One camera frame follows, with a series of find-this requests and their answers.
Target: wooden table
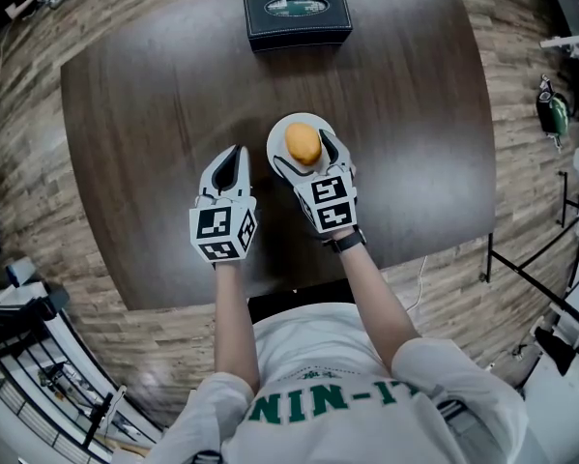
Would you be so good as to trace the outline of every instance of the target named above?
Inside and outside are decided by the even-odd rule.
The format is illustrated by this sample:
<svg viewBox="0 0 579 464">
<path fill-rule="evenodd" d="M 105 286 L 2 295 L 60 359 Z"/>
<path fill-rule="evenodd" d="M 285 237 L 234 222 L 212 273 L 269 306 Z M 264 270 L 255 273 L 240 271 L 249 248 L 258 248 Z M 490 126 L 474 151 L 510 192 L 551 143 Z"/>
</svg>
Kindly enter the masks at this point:
<svg viewBox="0 0 579 464">
<path fill-rule="evenodd" d="M 273 174 L 266 138 L 306 111 L 358 167 L 358 221 L 380 268 L 487 234 L 495 156 L 478 48 L 461 0 L 347 0 L 340 47 L 250 51 L 243 0 L 182 0 L 103 38 L 62 69 L 80 195 L 130 309 L 214 300 L 189 243 L 201 172 L 246 145 L 260 227 L 250 296 L 343 276 Z"/>
</svg>

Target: black watch strap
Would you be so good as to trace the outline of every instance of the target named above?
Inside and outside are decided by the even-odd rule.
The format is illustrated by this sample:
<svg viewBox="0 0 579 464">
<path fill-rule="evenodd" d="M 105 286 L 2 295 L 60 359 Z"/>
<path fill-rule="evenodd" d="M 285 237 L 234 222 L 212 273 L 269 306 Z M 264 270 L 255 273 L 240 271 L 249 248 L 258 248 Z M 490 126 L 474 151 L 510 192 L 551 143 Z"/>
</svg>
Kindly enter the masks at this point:
<svg viewBox="0 0 579 464">
<path fill-rule="evenodd" d="M 358 244 L 365 245 L 366 239 L 364 238 L 364 234 L 357 225 L 354 225 L 353 234 L 349 234 L 348 236 L 343 237 L 338 241 L 330 239 L 329 241 L 324 242 L 324 246 L 330 246 L 335 253 L 341 253 Z"/>
</svg>

